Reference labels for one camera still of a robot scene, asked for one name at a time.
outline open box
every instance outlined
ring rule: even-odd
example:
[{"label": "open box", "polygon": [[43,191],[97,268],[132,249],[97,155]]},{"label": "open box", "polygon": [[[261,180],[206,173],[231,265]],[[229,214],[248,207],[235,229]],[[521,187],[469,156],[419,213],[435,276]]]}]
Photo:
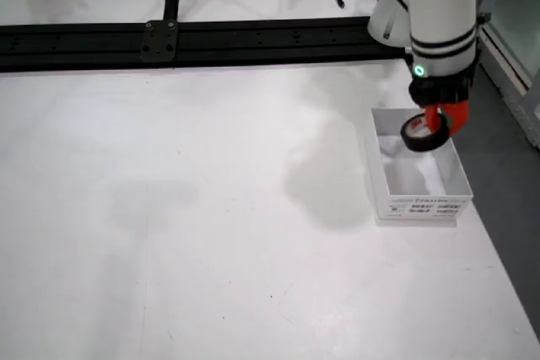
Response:
[{"label": "open box", "polygon": [[429,153],[403,143],[403,123],[421,112],[371,110],[364,142],[380,219],[455,219],[473,198],[451,140]]}]

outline white table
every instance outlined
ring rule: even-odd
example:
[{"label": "white table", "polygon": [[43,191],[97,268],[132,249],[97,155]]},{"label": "white table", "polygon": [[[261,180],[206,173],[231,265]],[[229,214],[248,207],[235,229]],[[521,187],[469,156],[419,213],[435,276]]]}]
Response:
[{"label": "white table", "polygon": [[[0,0],[0,23],[144,21],[161,1]],[[180,14],[375,4],[345,1]],[[540,358],[474,207],[456,228],[375,223],[362,122],[412,105],[408,81],[403,62],[2,75],[0,358]]]}]

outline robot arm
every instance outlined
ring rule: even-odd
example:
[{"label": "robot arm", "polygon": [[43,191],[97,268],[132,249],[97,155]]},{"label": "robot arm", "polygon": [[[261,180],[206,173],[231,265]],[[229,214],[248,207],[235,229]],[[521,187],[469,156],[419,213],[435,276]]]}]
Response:
[{"label": "robot arm", "polygon": [[417,152],[438,148],[468,117],[478,61],[477,0],[379,0],[368,29],[383,44],[412,50],[409,93],[425,113],[405,123],[402,137]]}]

